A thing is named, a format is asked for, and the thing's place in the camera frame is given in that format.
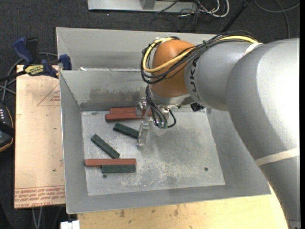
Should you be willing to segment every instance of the cardboard box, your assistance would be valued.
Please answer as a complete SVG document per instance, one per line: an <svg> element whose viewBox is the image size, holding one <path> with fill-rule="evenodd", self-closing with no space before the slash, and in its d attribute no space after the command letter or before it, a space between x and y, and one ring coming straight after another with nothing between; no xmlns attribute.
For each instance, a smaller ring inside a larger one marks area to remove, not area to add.
<svg viewBox="0 0 305 229"><path fill-rule="evenodd" d="M14 189L14 208L65 203L58 79L17 78Z"/></svg>

